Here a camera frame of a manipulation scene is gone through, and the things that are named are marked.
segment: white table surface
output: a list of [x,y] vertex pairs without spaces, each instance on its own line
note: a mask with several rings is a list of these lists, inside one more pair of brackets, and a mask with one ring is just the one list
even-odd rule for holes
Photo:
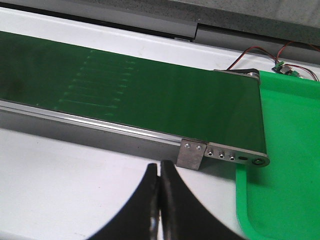
[[[208,70],[226,69],[240,54],[6,8],[0,8],[0,31]],[[320,74],[317,65],[290,63]],[[248,54],[236,67],[270,71],[273,62]],[[149,163],[159,164],[0,128],[0,240],[90,237],[125,204]],[[177,169],[201,203],[244,236],[236,216],[235,165],[212,160],[201,171]]]

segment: gray panel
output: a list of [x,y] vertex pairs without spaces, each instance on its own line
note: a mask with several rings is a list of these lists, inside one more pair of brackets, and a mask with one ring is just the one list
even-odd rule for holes
[[[244,51],[252,46],[260,46],[276,56],[278,50],[288,41],[200,26],[194,42],[239,51]],[[320,63],[319,52],[313,50],[307,44],[288,45],[280,57],[312,64]]]
[[99,4],[262,36],[320,44],[319,0],[99,0]]
[[177,145],[3,110],[0,128],[174,163],[180,149]]
[[129,11],[105,4],[98,5],[97,1],[94,0],[3,0],[2,2],[187,38],[194,38],[197,29],[197,23],[192,21],[184,21],[146,12]]

